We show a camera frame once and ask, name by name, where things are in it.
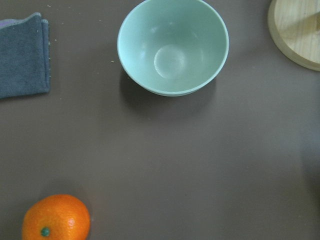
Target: orange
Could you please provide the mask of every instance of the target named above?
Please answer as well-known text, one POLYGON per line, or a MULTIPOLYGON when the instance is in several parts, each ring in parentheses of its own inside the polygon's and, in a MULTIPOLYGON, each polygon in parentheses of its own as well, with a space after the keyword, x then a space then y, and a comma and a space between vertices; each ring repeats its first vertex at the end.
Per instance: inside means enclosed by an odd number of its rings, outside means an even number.
POLYGON ((90 229, 86 205, 68 194, 48 196, 25 214, 22 240, 85 240, 90 229))

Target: brown table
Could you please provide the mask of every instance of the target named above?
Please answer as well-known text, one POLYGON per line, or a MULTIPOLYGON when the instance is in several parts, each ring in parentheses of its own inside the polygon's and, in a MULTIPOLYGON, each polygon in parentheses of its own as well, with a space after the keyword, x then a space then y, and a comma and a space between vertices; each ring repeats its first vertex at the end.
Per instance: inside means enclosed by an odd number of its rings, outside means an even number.
POLYGON ((51 91, 0 100, 0 239, 48 195, 81 199, 88 240, 320 239, 320 75, 287 59, 269 0, 208 0, 229 31, 221 73, 182 97, 124 72, 139 0, 0 0, 50 23, 51 91))

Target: bowl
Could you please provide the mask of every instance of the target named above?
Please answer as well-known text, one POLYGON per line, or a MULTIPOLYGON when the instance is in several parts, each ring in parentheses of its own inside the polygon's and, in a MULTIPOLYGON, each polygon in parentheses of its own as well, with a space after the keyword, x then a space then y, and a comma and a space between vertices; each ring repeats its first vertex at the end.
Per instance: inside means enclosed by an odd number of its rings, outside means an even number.
POLYGON ((229 37, 220 15, 202 0, 145 0, 124 19, 117 50, 124 70, 140 86, 182 96, 221 71, 229 37))

